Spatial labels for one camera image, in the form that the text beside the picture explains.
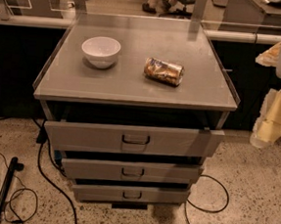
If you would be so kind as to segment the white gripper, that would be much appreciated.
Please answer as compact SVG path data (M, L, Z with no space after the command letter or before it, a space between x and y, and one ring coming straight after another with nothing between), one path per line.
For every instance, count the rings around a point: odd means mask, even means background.
M275 67L280 50L281 42L259 54L255 62L265 67ZM250 143L256 148L266 148L281 137L281 90L270 89L259 112Z

